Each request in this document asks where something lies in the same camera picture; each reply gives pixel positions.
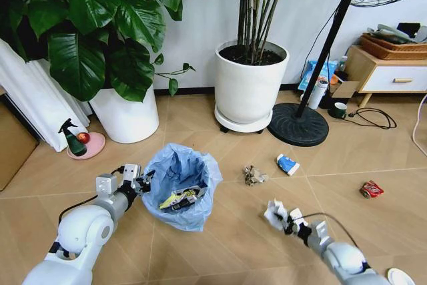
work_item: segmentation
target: white curtain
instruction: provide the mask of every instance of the white curtain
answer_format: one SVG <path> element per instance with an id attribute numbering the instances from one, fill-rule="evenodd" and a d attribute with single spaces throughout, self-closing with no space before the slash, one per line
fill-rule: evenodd
<path id="1" fill-rule="evenodd" d="M 57 152 L 67 147 L 59 134 L 62 123 L 71 118 L 73 133 L 87 131 L 87 103 L 77 101 L 50 77 L 45 60 L 25 63 L 10 46 L 0 39 L 0 84 L 43 139 Z"/>

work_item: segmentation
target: red apple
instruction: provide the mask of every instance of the red apple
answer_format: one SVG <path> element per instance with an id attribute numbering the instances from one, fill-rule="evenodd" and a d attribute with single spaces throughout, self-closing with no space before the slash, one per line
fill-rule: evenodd
<path id="1" fill-rule="evenodd" d="M 88 141 L 91 139 L 91 136 L 88 133 L 78 133 L 77 134 L 77 139 L 83 143 L 83 144 L 87 144 Z"/>

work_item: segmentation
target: garbage bag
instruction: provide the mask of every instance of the garbage bag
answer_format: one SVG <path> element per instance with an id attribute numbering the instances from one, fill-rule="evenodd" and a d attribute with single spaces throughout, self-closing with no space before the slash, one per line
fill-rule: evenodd
<path id="1" fill-rule="evenodd" d="M 222 181 L 218 163 L 209 154 L 195 152 L 189 147 L 167 144 L 158 151 L 144 169 L 155 170 L 150 193 L 142 196 L 148 211 L 156 218 L 179 230 L 201 232 L 214 204 L 216 186 Z M 205 194 L 188 207 L 159 209 L 171 193 L 194 185 L 207 186 Z"/>

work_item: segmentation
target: green spray bottle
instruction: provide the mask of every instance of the green spray bottle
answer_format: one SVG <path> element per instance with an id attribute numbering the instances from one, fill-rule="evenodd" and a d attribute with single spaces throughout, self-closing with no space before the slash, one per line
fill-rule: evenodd
<path id="1" fill-rule="evenodd" d="M 67 139 L 68 147 L 71 153 L 76 156 L 82 156 L 86 154 L 86 146 L 80 142 L 77 137 L 75 137 L 69 130 L 68 127 L 77 127 L 71 122 L 71 118 L 67 119 L 65 123 L 62 124 L 61 129 L 58 133 L 64 133 L 65 138 Z"/>

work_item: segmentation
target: red can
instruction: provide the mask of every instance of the red can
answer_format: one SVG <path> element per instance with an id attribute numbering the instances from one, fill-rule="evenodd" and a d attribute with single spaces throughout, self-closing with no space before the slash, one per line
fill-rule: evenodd
<path id="1" fill-rule="evenodd" d="M 370 180 L 369 182 L 363 184 L 362 188 L 360 188 L 360 192 L 365 198 L 375 198 L 383 194 L 384 190 L 375 184 L 374 181 Z"/>

